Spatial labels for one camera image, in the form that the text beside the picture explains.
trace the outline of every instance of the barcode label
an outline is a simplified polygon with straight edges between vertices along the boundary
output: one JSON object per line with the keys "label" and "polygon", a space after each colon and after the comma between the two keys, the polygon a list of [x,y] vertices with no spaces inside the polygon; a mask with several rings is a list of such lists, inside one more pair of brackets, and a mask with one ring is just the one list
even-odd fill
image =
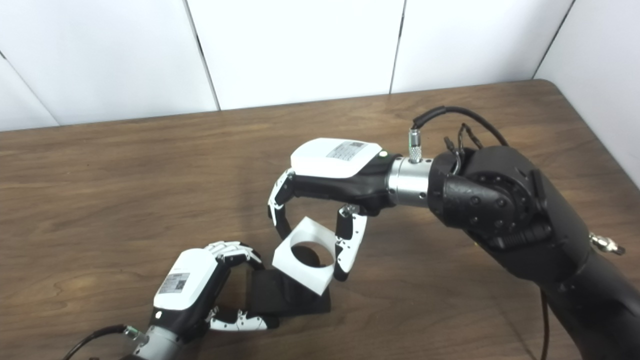
{"label": "barcode label", "polygon": [[342,144],[335,147],[334,150],[329,152],[327,158],[340,159],[344,161],[351,161],[356,154],[360,152],[360,150],[364,149],[367,145],[365,142],[343,142]]}
{"label": "barcode label", "polygon": [[160,286],[159,294],[167,294],[167,293],[181,293],[182,289],[184,289],[184,285],[187,283],[187,279],[189,279],[188,272],[181,272],[179,274],[169,274],[166,279]]}

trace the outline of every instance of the metal connector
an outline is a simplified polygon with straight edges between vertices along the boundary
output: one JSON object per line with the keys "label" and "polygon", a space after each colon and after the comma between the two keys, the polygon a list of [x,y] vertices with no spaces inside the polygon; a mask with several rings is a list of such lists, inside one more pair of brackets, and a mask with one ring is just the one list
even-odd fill
{"label": "metal connector", "polygon": [[420,130],[409,130],[409,162],[417,164],[422,161],[422,144],[420,142]]}
{"label": "metal connector", "polygon": [[139,345],[144,345],[149,342],[149,337],[145,333],[134,328],[133,326],[127,326],[127,328],[122,334]]}
{"label": "metal connector", "polygon": [[626,252],[625,248],[619,246],[615,241],[610,238],[606,238],[605,236],[589,233],[589,240],[591,240],[591,243],[602,252],[612,252],[616,255],[624,255]]}

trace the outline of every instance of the wooden table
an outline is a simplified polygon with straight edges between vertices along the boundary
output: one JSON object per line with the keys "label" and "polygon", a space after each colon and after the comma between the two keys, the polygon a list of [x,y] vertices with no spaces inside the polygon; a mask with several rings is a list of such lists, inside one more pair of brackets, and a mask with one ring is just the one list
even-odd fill
{"label": "wooden table", "polygon": [[[271,263],[279,237],[266,216],[275,179],[297,146],[321,136],[378,142],[406,153],[414,116],[441,104],[484,115],[548,175],[599,234],[628,254],[616,264],[640,286],[640,193],[550,83],[523,81],[0,133],[0,358],[59,359],[105,325],[146,329],[152,299],[182,250],[240,240]],[[445,150],[460,122],[423,129],[425,156]],[[474,126],[485,144],[488,133]],[[337,203],[296,199],[335,226]],[[244,303],[236,270],[220,303]],[[189,359],[537,359],[535,286],[426,209],[369,221],[333,310],[275,331],[210,333]],[[96,340],[74,359],[118,358],[123,337]],[[578,359],[552,319],[551,359]]]}

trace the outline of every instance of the white backdrop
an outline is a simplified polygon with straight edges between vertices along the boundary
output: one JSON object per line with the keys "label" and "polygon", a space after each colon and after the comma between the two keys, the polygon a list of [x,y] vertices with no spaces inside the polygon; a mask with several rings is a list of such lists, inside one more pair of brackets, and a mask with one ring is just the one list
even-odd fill
{"label": "white backdrop", "polygon": [[558,86],[640,187],[640,2],[577,0],[536,78]]}
{"label": "white backdrop", "polygon": [[0,1],[0,51],[60,124],[216,109],[180,0]]}
{"label": "white backdrop", "polygon": [[0,130],[530,79],[570,1],[0,1]]}

